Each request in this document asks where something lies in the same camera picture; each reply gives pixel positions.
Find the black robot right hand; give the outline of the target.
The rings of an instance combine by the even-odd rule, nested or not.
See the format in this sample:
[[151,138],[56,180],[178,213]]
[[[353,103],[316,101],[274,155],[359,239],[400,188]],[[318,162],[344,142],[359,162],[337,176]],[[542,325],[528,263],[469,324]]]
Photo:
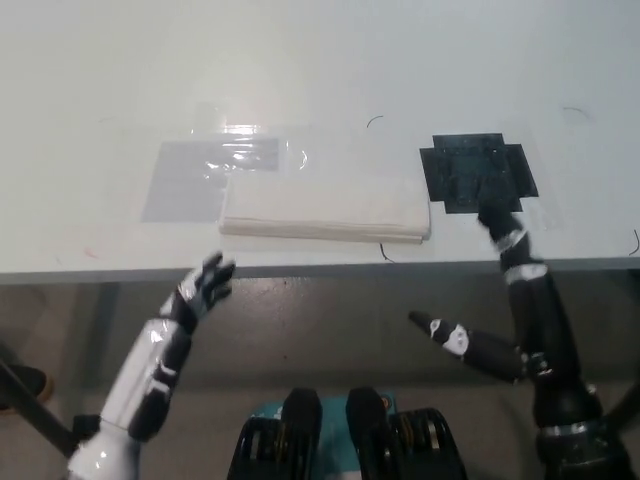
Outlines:
[[534,385],[534,421],[559,435],[577,432],[603,416],[582,379],[571,326],[548,265],[531,253],[530,235],[504,204],[479,205],[479,223],[499,254],[515,336],[492,334],[412,311],[409,320],[451,356],[510,384]]

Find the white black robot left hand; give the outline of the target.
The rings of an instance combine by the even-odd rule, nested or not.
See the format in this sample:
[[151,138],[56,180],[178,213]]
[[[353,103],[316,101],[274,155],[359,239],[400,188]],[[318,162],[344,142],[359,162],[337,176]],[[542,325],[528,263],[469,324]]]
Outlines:
[[100,413],[100,429],[146,442],[164,424],[192,337],[231,293],[235,263],[217,252],[191,270],[144,324]]

